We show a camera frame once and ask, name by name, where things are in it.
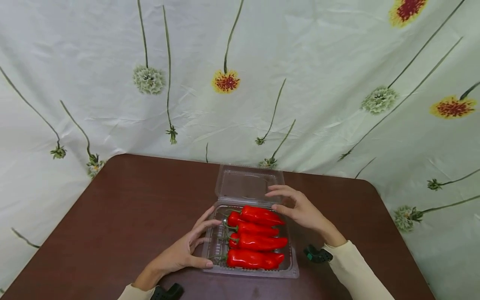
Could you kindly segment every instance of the wrist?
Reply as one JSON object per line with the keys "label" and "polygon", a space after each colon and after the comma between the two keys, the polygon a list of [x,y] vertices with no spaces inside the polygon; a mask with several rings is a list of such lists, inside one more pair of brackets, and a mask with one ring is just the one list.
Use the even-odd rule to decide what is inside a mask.
{"label": "wrist", "polygon": [[155,266],[152,263],[149,263],[145,267],[144,272],[149,273],[150,276],[152,276],[152,277],[158,278],[158,280],[162,279],[162,277],[164,277],[165,275],[168,275],[170,273],[167,270],[165,270],[164,268],[159,267],[159,266]]}
{"label": "wrist", "polygon": [[156,268],[149,264],[140,273],[132,286],[134,288],[139,288],[143,291],[151,290],[156,286],[157,282],[167,274],[168,272],[166,272],[165,270]]}
{"label": "wrist", "polygon": [[315,231],[322,236],[326,244],[332,247],[339,247],[347,242],[347,239],[338,231],[335,225],[327,219]]}

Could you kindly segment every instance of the plastic clamshell box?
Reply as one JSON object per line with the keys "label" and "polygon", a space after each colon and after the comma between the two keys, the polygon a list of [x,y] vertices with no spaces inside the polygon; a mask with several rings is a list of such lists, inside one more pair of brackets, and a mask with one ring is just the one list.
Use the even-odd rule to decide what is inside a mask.
{"label": "plastic clamshell box", "polygon": [[[226,221],[229,214],[228,209],[241,210],[245,205],[270,209],[272,204],[281,202],[280,197],[265,197],[265,194],[268,192],[267,187],[275,184],[285,184],[281,171],[221,165],[215,189],[218,201],[214,204],[215,210],[211,215],[211,219]],[[214,263],[217,262],[218,264],[214,265],[212,269],[204,271],[230,275],[298,278],[300,275],[299,267],[288,225],[285,224],[278,228],[280,229],[279,236],[288,238],[288,245],[283,249],[275,251],[285,255],[285,259],[278,269],[250,270],[230,268],[227,267],[224,260],[221,260],[219,263],[214,261]],[[229,232],[232,231],[225,228],[223,224],[210,228],[206,233],[207,242],[204,243],[202,257],[226,256],[228,253],[228,242],[226,239]]]}

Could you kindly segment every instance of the black clip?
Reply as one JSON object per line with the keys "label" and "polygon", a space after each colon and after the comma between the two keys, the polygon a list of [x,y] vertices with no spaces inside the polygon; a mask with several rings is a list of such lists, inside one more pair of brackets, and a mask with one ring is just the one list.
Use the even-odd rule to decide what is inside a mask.
{"label": "black clip", "polygon": [[317,248],[315,248],[315,246],[313,246],[312,244],[308,245],[305,249],[303,249],[303,253],[305,253],[309,261],[316,264],[329,262],[333,259],[333,255],[330,254],[327,250],[317,250]]}
{"label": "black clip", "polygon": [[183,292],[184,289],[178,283],[173,284],[168,291],[165,291],[165,289],[160,286],[156,286],[150,300],[179,300]]}

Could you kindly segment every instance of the yellow flower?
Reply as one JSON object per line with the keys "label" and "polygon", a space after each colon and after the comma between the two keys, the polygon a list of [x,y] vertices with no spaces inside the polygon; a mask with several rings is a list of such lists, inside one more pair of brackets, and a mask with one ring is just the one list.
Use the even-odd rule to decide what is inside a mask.
{"label": "yellow flower", "polygon": [[443,98],[430,107],[430,113],[446,120],[467,116],[475,111],[477,101],[474,99],[458,100],[455,95]]}
{"label": "yellow flower", "polygon": [[213,89],[220,94],[230,94],[237,89],[240,78],[235,71],[228,71],[224,74],[221,70],[215,72],[212,80]]}
{"label": "yellow flower", "polygon": [[428,0],[395,0],[389,11],[390,24],[393,27],[404,27],[413,22],[423,11]]}

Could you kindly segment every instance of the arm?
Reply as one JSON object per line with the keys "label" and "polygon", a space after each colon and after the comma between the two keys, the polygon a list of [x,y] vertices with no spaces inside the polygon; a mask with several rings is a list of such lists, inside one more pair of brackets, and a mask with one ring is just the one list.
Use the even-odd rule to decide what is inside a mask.
{"label": "arm", "polygon": [[207,228],[218,226],[222,222],[220,220],[205,221],[213,210],[214,207],[210,207],[210,209],[197,220],[189,233],[152,260],[140,273],[135,282],[127,285],[118,300],[150,300],[157,282],[163,276],[185,267],[200,269],[213,267],[212,261],[192,255],[195,248],[205,241],[205,238],[200,238],[200,235],[204,233]]}
{"label": "arm", "polygon": [[303,227],[315,230],[323,237],[326,242],[324,249],[334,257],[330,266],[353,300],[393,300],[357,247],[347,241],[303,193],[286,185],[274,185],[269,190],[266,196],[285,196],[295,202],[294,208],[275,204],[273,210],[292,218]]}

